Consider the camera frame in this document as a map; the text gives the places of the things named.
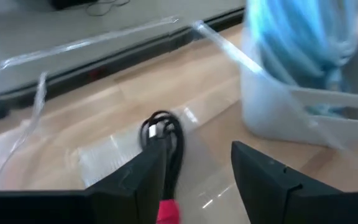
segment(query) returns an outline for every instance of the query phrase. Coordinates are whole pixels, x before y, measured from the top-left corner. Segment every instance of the wooden floor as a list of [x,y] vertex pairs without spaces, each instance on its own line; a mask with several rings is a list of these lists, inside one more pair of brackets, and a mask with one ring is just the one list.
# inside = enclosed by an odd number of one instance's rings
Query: wooden floor
[[[235,26],[221,35],[239,46],[241,30],[241,26]],[[94,158],[107,157],[101,152],[96,155],[96,146],[101,142],[123,138],[120,135],[123,130],[131,127],[136,130],[136,125],[156,110],[174,109],[194,122],[193,138],[208,149],[207,154],[189,166],[200,166],[209,160],[213,166],[220,167],[217,173],[224,176],[223,182],[227,184],[219,189],[234,184],[231,141],[240,140],[337,188],[358,190],[358,170],[334,150],[253,135],[241,120],[239,75],[238,66],[214,44],[199,40],[52,99],[46,103],[35,133],[9,161],[1,187],[82,189],[85,184],[80,166],[84,151],[91,150]],[[19,133],[28,125],[29,116],[30,109],[13,111],[10,117],[0,121],[0,166]],[[129,141],[136,144],[136,139],[126,139],[122,144]],[[109,147],[123,145],[110,143]],[[205,183],[214,182],[212,179],[205,179]],[[200,183],[194,189],[203,191],[200,186],[209,189],[212,185],[206,187]],[[225,205],[241,203],[238,192],[233,195],[234,199]]]

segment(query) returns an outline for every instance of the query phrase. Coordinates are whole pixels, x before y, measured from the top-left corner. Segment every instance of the gray floor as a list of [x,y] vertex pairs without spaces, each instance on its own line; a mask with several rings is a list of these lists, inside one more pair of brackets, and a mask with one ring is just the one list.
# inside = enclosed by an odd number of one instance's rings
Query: gray floor
[[[137,27],[147,21],[157,21],[167,16],[181,18],[175,24],[142,30],[5,70],[0,74],[0,91],[15,88],[25,82],[34,82],[44,70],[52,74],[58,73],[183,27],[190,21],[209,18],[242,5],[244,0],[131,0],[125,6],[112,8],[105,16],[91,17],[83,8],[53,11],[41,0],[0,0],[0,60],[112,30]],[[92,8],[95,13],[107,9],[108,5]]]

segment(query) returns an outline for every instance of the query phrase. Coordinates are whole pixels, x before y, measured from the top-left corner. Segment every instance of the black cable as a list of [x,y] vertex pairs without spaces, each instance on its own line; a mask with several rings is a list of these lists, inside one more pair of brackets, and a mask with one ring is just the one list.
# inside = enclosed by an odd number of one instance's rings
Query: black cable
[[[104,16],[106,15],[107,13],[109,13],[111,11],[111,9],[113,7],[121,7],[121,6],[124,6],[128,3],[130,3],[131,0],[127,0],[123,3],[117,3],[118,0],[113,0],[113,1],[106,1],[106,2],[92,2],[90,4],[87,4],[87,5],[84,5],[84,6],[78,6],[78,7],[70,7],[70,8],[67,8],[67,9],[64,9],[64,11],[66,10],[79,10],[79,9],[85,9],[85,13],[88,15],[88,16],[94,16],[94,17],[98,17],[98,16]],[[109,6],[109,9],[104,12],[104,13],[101,13],[101,14],[92,14],[90,13],[90,9],[93,7],[93,6],[98,6],[98,5],[103,5],[103,4],[110,4]]]
[[179,119],[168,111],[157,111],[142,123],[139,131],[139,142],[142,150],[150,143],[149,128],[156,125],[156,137],[167,140],[167,169],[162,200],[174,199],[183,155],[185,136]]
[[[86,9],[85,9],[85,12],[86,12],[87,15],[89,15],[89,16],[104,16],[104,15],[106,15],[107,13],[109,13],[113,7],[121,7],[121,6],[124,6],[124,5],[128,4],[131,0],[127,0],[127,1],[125,1],[125,2],[123,2],[123,3],[115,4],[116,1],[118,1],[118,0],[113,0],[113,1],[108,1],[108,2],[93,2],[93,3],[89,4],[89,5],[87,5],[87,7],[86,7]],[[106,12],[101,13],[101,14],[92,14],[92,13],[89,12],[89,9],[90,9],[91,7],[93,7],[93,6],[98,6],[98,5],[103,5],[103,4],[110,4],[110,7],[109,7],[109,9],[108,9]]]

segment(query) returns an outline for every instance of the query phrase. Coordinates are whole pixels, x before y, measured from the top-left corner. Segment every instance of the coiled cable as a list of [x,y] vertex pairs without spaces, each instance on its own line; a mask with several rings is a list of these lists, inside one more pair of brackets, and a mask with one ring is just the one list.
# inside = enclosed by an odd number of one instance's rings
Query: coiled cable
[[185,152],[185,136],[180,120],[169,111],[156,111],[149,119],[146,119],[139,131],[139,144],[142,150],[146,150],[150,144],[150,130],[155,130],[153,138],[167,140],[167,168],[162,200],[170,200],[175,197],[183,155]]

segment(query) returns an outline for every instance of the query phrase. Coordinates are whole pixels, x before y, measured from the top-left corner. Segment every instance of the transparent plastic film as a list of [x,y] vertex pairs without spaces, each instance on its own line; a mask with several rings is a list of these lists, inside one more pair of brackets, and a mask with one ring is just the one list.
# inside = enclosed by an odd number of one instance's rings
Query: transparent plastic film
[[[0,74],[2,72],[8,70],[8,68],[14,68],[18,67],[19,65],[27,65],[29,62],[36,62],[39,60],[42,60],[44,58],[49,58],[51,56],[57,56],[57,55],[64,55],[66,52],[75,51],[77,49],[86,48],[90,45],[96,45],[98,43],[103,43],[108,40],[114,40],[126,36],[131,36],[135,33],[140,33],[143,30],[147,29],[155,29],[158,27],[164,27],[169,26],[170,24],[174,24],[178,21],[178,18],[176,17],[166,17],[163,19],[159,19],[156,21],[150,21],[146,22],[142,26],[139,27],[132,27],[124,30],[116,30],[107,32],[101,35],[97,35],[94,37],[89,37],[82,40],[77,40],[74,42],[70,42],[68,44],[58,45],[56,47],[52,47],[51,49],[46,50],[39,50],[36,52],[28,53],[28,54],[22,54],[18,55],[16,57],[9,58],[7,60],[3,60],[0,62]],[[3,182],[2,180],[6,179],[5,171],[9,170],[10,168],[8,163],[9,161],[15,157],[16,152],[20,151],[23,145],[26,145],[27,138],[31,136],[31,138],[34,141],[37,141],[35,139],[45,139],[45,136],[48,136],[53,134],[54,130],[53,125],[51,126],[52,129],[49,128],[49,131],[47,129],[41,129],[44,131],[41,131],[37,126],[39,125],[39,122],[42,124],[48,123],[47,118],[43,118],[40,121],[40,117],[44,108],[44,101],[45,101],[45,95],[47,94],[47,79],[49,72],[40,72],[38,85],[36,88],[36,94],[34,98],[34,105],[32,108],[32,112],[30,115],[30,119],[26,122],[21,122],[20,125],[17,128],[14,128],[12,131],[9,131],[8,133],[0,135],[0,143],[1,141],[4,141],[4,139],[9,139],[8,141],[12,144],[10,146],[10,149],[4,149],[0,146],[0,155],[4,158],[0,157],[0,189],[3,188],[4,184],[1,184]]]
[[[225,63],[235,66],[229,58]],[[215,135],[226,129],[221,126],[222,130],[219,130],[217,117],[221,114],[227,117],[225,111],[239,102],[238,81],[239,77],[232,78],[170,109],[180,118],[186,139],[183,167],[175,194],[182,223],[247,221],[229,160],[230,138],[233,136]],[[114,172],[141,152],[138,141],[135,141],[140,126],[141,122],[129,125],[79,149],[79,167],[85,187]]]
[[[147,24],[159,28],[177,23],[172,17],[162,21]],[[239,27],[224,33],[239,44],[241,34],[237,31]],[[125,32],[120,37],[131,34]],[[174,51],[168,54],[45,100],[43,107],[39,97],[35,102],[37,107],[13,107],[9,116],[0,119],[0,190],[84,189],[139,153],[134,131],[138,131],[137,125],[153,112],[174,108],[180,116],[188,117],[188,124],[184,122],[186,130],[194,130],[193,123],[212,119],[214,110],[223,111],[228,105],[214,103],[214,98],[206,98],[208,102],[205,102],[214,106],[211,113],[206,106],[199,109],[180,107],[213,92],[219,85],[233,86],[239,82],[236,64],[213,42],[198,40],[200,34],[189,28],[181,31],[179,36],[182,35],[186,41],[194,37],[197,41],[186,42],[178,49],[175,42],[171,44],[177,35],[170,36],[165,47]],[[34,94],[42,96],[42,86],[47,87],[48,98],[53,94],[54,81],[49,78],[54,74],[44,75],[42,78],[46,78],[47,86],[39,82],[40,88]],[[228,99],[239,91],[238,87],[226,90]],[[192,116],[196,113],[203,116]],[[104,160],[93,169],[89,166],[83,169],[89,162],[95,162],[92,155]],[[91,174],[94,177],[84,178]]]

